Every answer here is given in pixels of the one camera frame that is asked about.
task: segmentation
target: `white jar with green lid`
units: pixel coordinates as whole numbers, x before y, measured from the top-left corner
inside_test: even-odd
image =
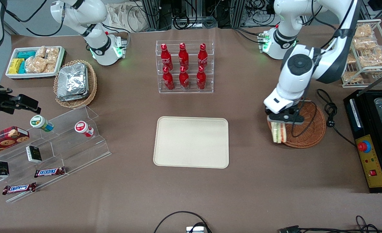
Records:
[[[30,120],[30,125],[34,128],[39,128],[44,130],[45,132],[50,132],[53,130],[54,125],[50,121],[47,121],[41,115],[36,115]]]

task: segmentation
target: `woven basket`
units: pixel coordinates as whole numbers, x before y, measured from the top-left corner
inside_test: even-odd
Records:
[[[293,135],[300,134],[310,123],[314,113],[316,111],[316,116],[309,126],[309,128],[299,137],[294,138],[292,137],[292,124],[286,124],[286,144],[287,146],[291,146],[294,148],[309,148],[316,144],[318,144],[326,132],[326,120],[323,115],[323,112],[320,108],[315,105],[312,102],[305,102],[303,105],[302,110],[300,111],[300,115],[302,115],[305,118],[305,122],[301,125],[295,125],[293,128]]]
[[[87,61],[81,61],[81,60],[75,60],[71,61],[69,63],[66,63],[64,66],[70,66],[74,65],[76,63],[83,63],[87,66],[87,78],[89,79],[89,96],[86,99],[76,99],[76,100],[71,100],[71,101],[61,101],[56,97],[56,102],[58,102],[61,106],[63,107],[68,107],[68,108],[78,108],[82,105],[88,105],[90,102],[92,102],[93,98],[96,95],[97,91],[97,79],[96,79],[96,74],[95,71],[93,70],[92,66],[89,64]],[[58,83],[58,74],[56,74],[56,77],[54,78],[54,86],[53,86],[53,91],[54,94],[57,96],[57,83]]]

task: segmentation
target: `cookie box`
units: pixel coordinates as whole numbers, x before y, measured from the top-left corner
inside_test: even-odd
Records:
[[[0,131],[0,151],[30,139],[28,131],[17,126],[8,127]]]

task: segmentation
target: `white jar with red label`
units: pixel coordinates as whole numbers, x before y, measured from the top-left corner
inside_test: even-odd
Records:
[[[77,133],[84,134],[86,137],[91,137],[95,133],[95,130],[84,121],[77,122],[74,130]]]

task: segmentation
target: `yellow control panel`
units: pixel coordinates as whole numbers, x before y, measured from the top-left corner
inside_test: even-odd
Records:
[[[382,170],[370,135],[355,140],[365,178],[370,188],[382,187]]]

